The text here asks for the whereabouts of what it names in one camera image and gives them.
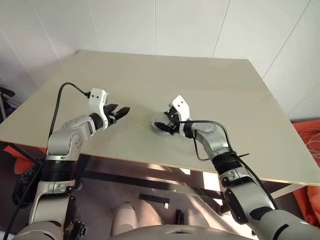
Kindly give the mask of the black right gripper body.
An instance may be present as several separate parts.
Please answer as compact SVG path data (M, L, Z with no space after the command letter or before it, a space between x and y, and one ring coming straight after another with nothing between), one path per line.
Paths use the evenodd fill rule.
M175 107L171 106L169 109L174 110L173 118L168 118L169 126L172 128L172 132L169 133L171 135L180 134L180 127L182 126L181 122L183 122L182 116Z

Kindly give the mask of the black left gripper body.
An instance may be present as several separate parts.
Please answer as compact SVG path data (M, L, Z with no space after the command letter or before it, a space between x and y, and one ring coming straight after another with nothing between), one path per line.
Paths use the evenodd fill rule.
M112 112L107 112L107 105L103 106L103 112L107 118L108 121L108 125L111 126L113 124L115 124L117 122L117 120L115 119L115 113L114 111Z

